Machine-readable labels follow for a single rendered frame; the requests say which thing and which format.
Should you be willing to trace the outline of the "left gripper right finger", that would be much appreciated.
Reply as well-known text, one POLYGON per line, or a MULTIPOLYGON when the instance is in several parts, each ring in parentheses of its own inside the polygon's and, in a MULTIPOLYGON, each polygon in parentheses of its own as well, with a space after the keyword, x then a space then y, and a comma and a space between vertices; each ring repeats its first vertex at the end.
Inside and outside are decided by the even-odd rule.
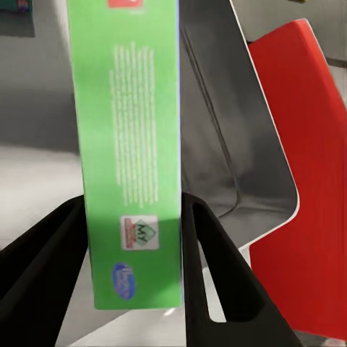
POLYGON ((186 192, 181 232, 187 347, 303 347, 209 205, 186 192), (198 241, 226 322, 210 319, 198 241))

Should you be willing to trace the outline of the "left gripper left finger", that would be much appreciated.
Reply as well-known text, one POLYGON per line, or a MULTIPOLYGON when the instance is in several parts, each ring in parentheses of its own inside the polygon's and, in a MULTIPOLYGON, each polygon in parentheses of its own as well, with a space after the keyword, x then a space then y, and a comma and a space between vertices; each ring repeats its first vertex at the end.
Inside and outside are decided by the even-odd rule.
POLYGON ((0 251, 0 347, 55 347, 87 248, 82 194, 0 251))

